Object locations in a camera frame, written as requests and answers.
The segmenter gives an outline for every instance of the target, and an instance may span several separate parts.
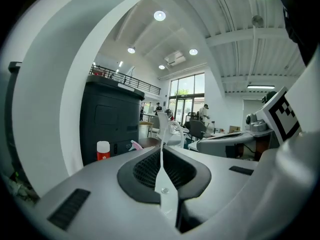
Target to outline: window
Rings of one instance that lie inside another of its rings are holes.
[[[168,108],[172,110],[174,119],[181,125],[185,123],[189,112],[197,113],[204,104],[204,73],[171,81]]]
[[[178,80],[171,82],[170,96],[176,96],[178,90]]]
[[[205,74],[197,74],[194,76],[194,93],[205,93]]]
[[[197,113],[204,105],[205,105],[205,98],[204,97],[194,98],[192,112]]]
[[[195,76],[179,79],[178,95],[194,94]]]

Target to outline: bottle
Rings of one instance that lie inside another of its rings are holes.
[[[139,143],[135,142],[134,140],[131,140],[132,146],[129,149],[129,151],[135,149],[135,150],[142,150],[143,147],[139,145]]]
[[[96,143],[97,160],[105,160],[110,158],[110,144],[108,141],[98,141]]]

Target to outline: white ceiling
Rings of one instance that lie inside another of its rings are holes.
[[[185,10],[184,17],[194,22],[197,33],[181,20],[171,2]],[[156,11],[164,11],[166,19],[156,21]],[[254,34],[255,15],[264,22]],[[107,39],[135,47],[159,77],[208,63],[226,93],[248,92],[250,83],[275,85],[276,91],[284,84],[289,88],[305,69],[298,46],[285,30],[280,0],[141,0]],[[191,48],[199,54],[191,56]],[[186,61],[168,66],[164,58],[178,50]]]

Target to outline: doorway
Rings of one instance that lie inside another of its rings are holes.
[[[174,119],[183,126],[185,124],[186,116],[193,111],[193,98],[180,98],[176,100]]]

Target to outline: balcony railing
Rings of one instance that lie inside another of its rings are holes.
[[[109,78],[114,81],[118,81],[126,86],[130,86],[133,88],[140,89],[142,91],[146,91],[152,94],[160,94],[161,88],[156,87],[152,84],[149,84],[147,82],[138,80],[134,77],[128,76],[126,74],[122,74],[120,72],[116,72],[114,70],[105,68],[103,66],[98,66],[98,65],[92,65],[89,75],[96,75],[96,76],[101,76],[104,78]]]

